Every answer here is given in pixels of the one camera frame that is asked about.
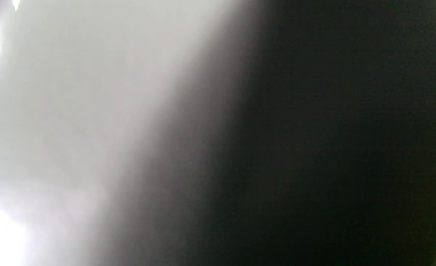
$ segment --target lens flare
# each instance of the lens flare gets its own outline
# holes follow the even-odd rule
[[[14,6],[14,10],[17,11],[19,9],[20,0],[12,0],[12,5]]]

